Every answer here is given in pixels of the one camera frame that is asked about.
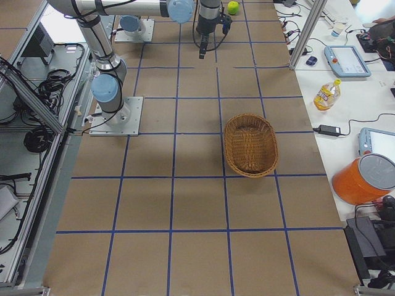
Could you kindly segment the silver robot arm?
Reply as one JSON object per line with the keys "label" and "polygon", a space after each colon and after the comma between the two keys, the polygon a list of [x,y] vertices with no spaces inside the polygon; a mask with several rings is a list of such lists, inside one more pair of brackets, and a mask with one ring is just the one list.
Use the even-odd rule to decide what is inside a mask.
{"label": "silver robot arm", "polygon": [[146,26],[140,17],[123,15],[119,21],[120,27],[128,36],[141,36],[146,32]]}
{"label": "silver robot arm", "polygon": [[99,72],[91,91],[107,124],[128,120],[122,87],[127,72],[126,63],[114,52],[108,34],[101,23],[102,16],[120,15],[139,19],[142,15],[168,17],[179,24],[193,19],[194,33],[201,36],[199,58],[208,52],[209,36],[216,26],[223,26],[227,35],[232,19],[223,11],[221,1],[50,1],[58,12],[75,19],[96,60]]}

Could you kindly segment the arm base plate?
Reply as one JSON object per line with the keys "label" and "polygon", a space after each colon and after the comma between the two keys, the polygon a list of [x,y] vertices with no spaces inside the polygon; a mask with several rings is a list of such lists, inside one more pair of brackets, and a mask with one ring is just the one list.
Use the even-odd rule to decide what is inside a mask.
{"label": "arm base plate", "polygon": [[103,113],[100,105],[96,104],[96,112],[100,116],[94,117],[92,128],[88,130],[90,136],[137,136],[141,122],[143,97],[124,97],[123,107],[112,117]]}
{"label": "arm base plate", "polygon": [[151,43],[153,32],[153,19],[121,19],[114,41],[116,43]]}

